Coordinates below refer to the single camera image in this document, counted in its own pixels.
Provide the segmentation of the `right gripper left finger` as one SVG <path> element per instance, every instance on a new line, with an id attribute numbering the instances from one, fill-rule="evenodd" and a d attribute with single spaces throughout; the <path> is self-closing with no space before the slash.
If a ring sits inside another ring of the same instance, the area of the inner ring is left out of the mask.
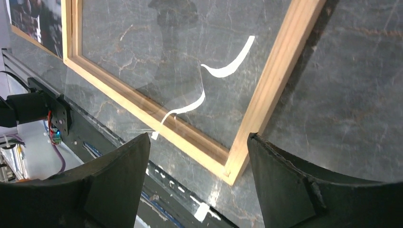
<path id="1" fill-rule="evenodd" d="M 150 147 L 144 133 L 45 180 L 1 183 L 1 227 L 134 227 Z"/>

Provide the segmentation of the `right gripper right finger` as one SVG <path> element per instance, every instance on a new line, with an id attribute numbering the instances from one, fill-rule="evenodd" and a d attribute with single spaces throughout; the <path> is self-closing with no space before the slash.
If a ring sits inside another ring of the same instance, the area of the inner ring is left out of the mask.
<path id="1" fill-rule="evenodd" d="M 264 225 L 268 228 L 400 228 L 402 182 L 330 171 L 266 141 L 247 140 Z"/>

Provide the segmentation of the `clear plastic sheet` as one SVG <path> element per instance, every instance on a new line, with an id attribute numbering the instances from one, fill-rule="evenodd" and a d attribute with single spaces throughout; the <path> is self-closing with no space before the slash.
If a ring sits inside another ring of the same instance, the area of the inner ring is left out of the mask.
<path id="1" fill-rule="evenodd" d="M 230 149 L 292 0 L 81 0 L 82 55 Z M 324 0 L 262 133 L 318 166 L 403 178 L 403 3 Z M 65 94 L 241 227 L 263 217 L 249 162 L 229 185 L 68 67 Z"/>

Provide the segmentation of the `wooden picture frame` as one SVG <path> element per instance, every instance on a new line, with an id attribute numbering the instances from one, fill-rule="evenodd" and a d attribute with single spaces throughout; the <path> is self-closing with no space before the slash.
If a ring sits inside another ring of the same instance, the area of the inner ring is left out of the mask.
<path id="1" fill-rule="evenodd" d="M 249 162 L 247 137 L 262 133 L 324 6 L 323 0 L 293 0 L 287 10 L 234 142 L 226 149 L 174 118 L 173 111 L 135 91 L 82 55 L 82 1 L 62 1 L 63 62 L 106 96 L 229 185 Z"/>

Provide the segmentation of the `printed colour photo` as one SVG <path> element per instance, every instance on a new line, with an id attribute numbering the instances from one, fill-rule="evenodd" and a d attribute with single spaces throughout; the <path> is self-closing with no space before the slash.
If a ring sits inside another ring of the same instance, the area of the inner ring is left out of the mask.
<path id="1" fill-rule="evenodd" d="M 10 25 L 63 58 L 62 4 L 60 0 L 6 0 Z"/>

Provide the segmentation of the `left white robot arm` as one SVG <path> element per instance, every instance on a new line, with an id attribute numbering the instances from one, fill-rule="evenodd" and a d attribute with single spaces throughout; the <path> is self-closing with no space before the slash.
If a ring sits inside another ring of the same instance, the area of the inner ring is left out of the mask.
<path id="1" fill-rule="evenodd" d="M 19 124 L 43 120 L 47 117 L 48 111 L 49 107 L 43 93 L 9 95 L 7 99 L 0 99 L 0 125 L 13 128 Z"/>

